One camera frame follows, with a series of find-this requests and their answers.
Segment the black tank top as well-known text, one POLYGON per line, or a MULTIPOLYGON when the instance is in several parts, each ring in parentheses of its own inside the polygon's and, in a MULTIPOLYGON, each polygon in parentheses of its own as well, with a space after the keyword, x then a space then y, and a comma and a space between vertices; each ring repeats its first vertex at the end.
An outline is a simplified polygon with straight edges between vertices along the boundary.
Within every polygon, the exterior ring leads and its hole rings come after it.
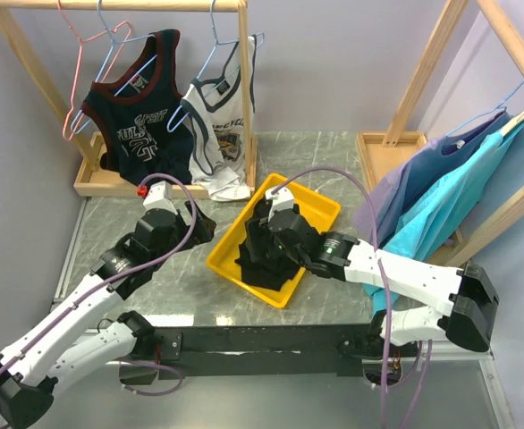
POLYGON ((281 253, 267 228, 271 204, 263 198, 244 223, 246 239, 239 245, 235 263, 241 267, 241 280, 249 286, 280 291, 300 267, 281 253))

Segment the pink wire hanger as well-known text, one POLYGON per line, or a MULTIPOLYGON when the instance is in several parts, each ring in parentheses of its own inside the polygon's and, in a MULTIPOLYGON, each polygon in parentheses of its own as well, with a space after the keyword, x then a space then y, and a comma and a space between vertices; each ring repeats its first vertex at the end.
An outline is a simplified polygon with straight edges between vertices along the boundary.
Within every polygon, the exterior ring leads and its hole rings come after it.
MULTIPOLYGON (((78 53, 77 58, 75 62, 75 68, 74 68, 74 75, 72 80, 72 89, 70 93, 70 107, 69 110, 64 118, 63 122, 63 128, 62 128, 62 136, 65 140, 71 141, 72 138, 80 133, 81 127, 78 125, 78 123, 82 120, 84 117, 84 113, 82 111, 78 111, 75 116, 73 116, 73 113, 76 111, 75 109, 75 96, 76 96, 76 90, 77 85, 80 77, 80 70, 82 66, 82 56, 83 56, 83 48, 86 44, 91 43, 99 38, 102 38, 103 36, 106 36, 104 34, 105 30, 103 32, 97 33, 94 36, 91 36, 89 38, 82 38, 78 31, 73 27, 72 23, 66 16, 65 12, 63 11, 63 6, 61 1, 56 2, 57 11, 60 13, 62 18, 64 19, 65 23, 67 24, 68 29, 71 31, 73 36, 76 38, 76 41, 78 43, 78 53)), ((117 30, 117 32, 114 34, 116 38, 123 39, 126 36, 127 33, 127 26, 124 26, 117 30)))

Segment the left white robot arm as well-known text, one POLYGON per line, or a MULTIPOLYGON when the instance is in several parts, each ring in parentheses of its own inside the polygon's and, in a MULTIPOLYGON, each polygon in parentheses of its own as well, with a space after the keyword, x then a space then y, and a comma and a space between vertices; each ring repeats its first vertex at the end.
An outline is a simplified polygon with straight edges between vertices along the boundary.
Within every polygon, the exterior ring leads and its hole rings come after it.
POLYGON ((73 294, 0 351, 0 415, 8 427, 34 425, 59 395, 107 362, 153 352, 155 328, 135 311, 119 315, 86 341, 80 337, 148 283, 167 257, 214 238, 215 221, 193 203, 185 206, 191 224, 172 207, 149 208, 134 231, 99 257, 73 294))

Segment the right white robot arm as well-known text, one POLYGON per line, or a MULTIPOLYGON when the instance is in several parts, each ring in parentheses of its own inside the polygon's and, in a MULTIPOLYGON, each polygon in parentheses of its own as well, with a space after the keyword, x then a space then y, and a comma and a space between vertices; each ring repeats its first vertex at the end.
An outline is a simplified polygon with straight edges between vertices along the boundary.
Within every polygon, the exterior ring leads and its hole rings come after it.
POLYGON ((245 232, 237 262, 250 285, 279 288, 305 269, 419 302, 408 310, 374 313, 367 337, 378 356, 409 342, 443 339, 473 352, 490 349, 499 297, 479 265, 445 267, 374 250, 364 240, 317 231, 293 209, 250 219, 245 232))

